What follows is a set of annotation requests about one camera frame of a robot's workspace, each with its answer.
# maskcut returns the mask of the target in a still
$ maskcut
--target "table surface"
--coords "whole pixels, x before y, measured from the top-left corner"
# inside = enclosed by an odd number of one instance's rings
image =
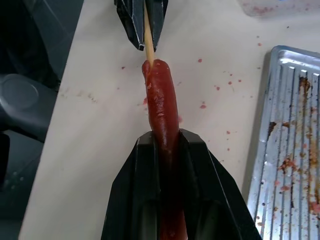
[[[180,127],[206,141],[244,198],[265,55],[277,45],[320,52],[319,22],[317,13],[252,18],[236,0],[169,3],[156,56],[171,68]],[[150,130],[145,59],[113,1],[84,2],[19,239],[100,239],[112,182]]]

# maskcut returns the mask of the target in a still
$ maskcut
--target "skewer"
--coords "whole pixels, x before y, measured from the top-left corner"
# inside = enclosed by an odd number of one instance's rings
[[[145,45],[146,59],[150,62],[150,65],[152,67],[155,60],[155,51],[154,51],[154,43],[152,40],[146,3],[144,3],[144,45]]]

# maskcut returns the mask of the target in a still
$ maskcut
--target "hot dog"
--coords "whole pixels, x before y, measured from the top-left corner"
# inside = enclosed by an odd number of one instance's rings
[[[168,64],[156,59],[142,65],[149,123],[159,149],[161,187],[160,240],[186,240],[187,230],[179,178],[179,117]]]

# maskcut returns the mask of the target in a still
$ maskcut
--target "red sauce splatter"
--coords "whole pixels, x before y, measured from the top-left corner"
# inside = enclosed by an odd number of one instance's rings
[[[320,204],[317,204],[317,202],[310,202],[310,208],[315,214],[320,214]]]
[[[290,190],[290,188],[291,188],[291,187],[289,187],[289,186],[282,186],[282,187],[281,187],[281,190],[282,190],[282,191],[288,191],[288,190]]]
[[[267,8],[267,7],[264,7],[264,8],[259,8],[257,6],[253,7],[253,11],[256,12],[257,14],[260,14],[260,15],[263,15],[267,12],[272,12],[274,10],[273,7],[270,7],[270,8]]]

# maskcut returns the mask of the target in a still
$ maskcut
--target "metal baking tray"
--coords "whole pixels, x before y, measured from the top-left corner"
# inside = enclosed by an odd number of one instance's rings
[[[264,240],[320,239],[320,54],[271,51],[248,208]]]

